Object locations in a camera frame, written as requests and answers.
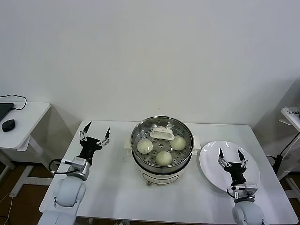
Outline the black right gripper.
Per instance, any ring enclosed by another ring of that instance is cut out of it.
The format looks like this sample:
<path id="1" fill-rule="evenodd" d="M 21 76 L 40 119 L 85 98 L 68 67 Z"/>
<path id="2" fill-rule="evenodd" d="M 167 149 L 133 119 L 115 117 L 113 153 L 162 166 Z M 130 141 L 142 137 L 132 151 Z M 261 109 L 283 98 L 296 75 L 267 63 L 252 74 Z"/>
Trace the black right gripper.
<path id="1" fill-rule="evenodd" d="M 246 171 L 246 163 L 248 160 L 245 159 L 244 154 L 240 150 L 238 150 L 238 155 L 241 163 L 229 163 L 227 160 L 225 160 L 222 149 L 219 149 L 218 163 L 226 172 L 230 174 L 232 178 L 231 186 L 244 184 L 246 182 L 243 173 Z"/>

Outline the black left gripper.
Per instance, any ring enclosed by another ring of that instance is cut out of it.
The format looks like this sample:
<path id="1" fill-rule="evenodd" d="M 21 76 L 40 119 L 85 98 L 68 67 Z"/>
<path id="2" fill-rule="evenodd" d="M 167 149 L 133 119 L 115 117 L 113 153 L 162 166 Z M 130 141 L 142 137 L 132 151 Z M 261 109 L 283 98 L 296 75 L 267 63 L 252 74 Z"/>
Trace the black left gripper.
<path id="1" fill-rule="evenodd" d="M 87 132 L 91 126 L 92 122 L 89 122 L 83 130 L 80 131 L 80 145 L 82 150 L 78 157 L 84 158 L 86 160 L 92 160 L 94 152 L 99 150 L 100 146 L 104 147 L 110 142 L 110 128 L 108 128 L 104 140 L 93 137 L 87 137 Z"/>

